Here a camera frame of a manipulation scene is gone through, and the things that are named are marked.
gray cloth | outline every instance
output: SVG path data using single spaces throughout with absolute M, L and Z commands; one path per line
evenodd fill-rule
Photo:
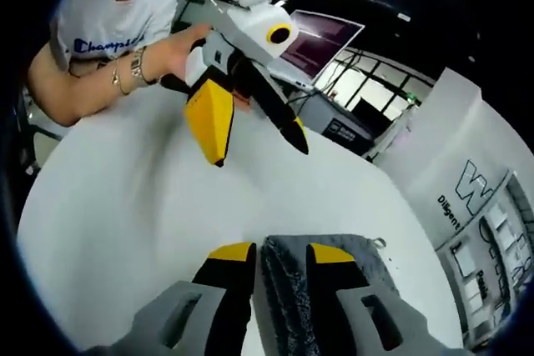
M 306 281 L 309 243 L 345 250 L 354 257 L 369 284 L 381 283 L 398 293 L 373 241 L 367 238 L 349 234 L 267 237 L 260 260 L 279 354 L 320 354 L 311 326 Z

wristwatch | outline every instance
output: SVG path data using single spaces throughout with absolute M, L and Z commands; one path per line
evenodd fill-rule
M 145 49 L 146 49 L 146 46 L 143 46 L 142 48 L 134 51 L 132 63 L 130 64 L 130 67 L 132 70 L 132 77 L 135 79 L 136 83 L 140 87 L 154 85 L 158 81 L 157 79 L 153 79 L 152 81 L 147 81 L 144 78 L 143 71 L 141 71 L 141 67 L 143 66 L 143 54 L 144 54 Z

white t-shirt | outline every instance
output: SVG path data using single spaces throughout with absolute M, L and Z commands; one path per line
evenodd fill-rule
M 62 0 L 52 24 L 61 69 L 71 59 L 117 58 L 170 34 L 178 0 Z

person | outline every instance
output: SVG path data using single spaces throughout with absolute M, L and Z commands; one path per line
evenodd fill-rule
M 75 77 L 170 34 L 178 0 L 61 0 L 51 23 L 58 66 Z
M 196 41 L 206 38 L 209 31 L 209 25 L 194 25 L 116 58 L 80 78 L 59 68 L 49 38 L 41 32 L 44 46 L 31 62 L 27 87 L 36 104 L 52 120 L 68 127 L 163 75 L 173 74 L 184 81 L 185 61 L 190 50 Z

white table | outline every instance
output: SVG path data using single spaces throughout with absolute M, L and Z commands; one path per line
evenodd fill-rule
M 384 173 L 311 131 L 310 155 L 300 154 L 255 113 L 236 113 L 226 164 L 212 167 L 184 123 L 184 100 L 146 88 L 85 118 L 29 194 L 18 244 L 44 304 L 76 345 L 120 338 L 139 308 L 191 279 L 222 244 L 357 233 L 387 242 L 381 255 L 402 298 L 436 338 L 461 347 L 446 276 Z M 254 318 L 243 354 L 263 354 Z

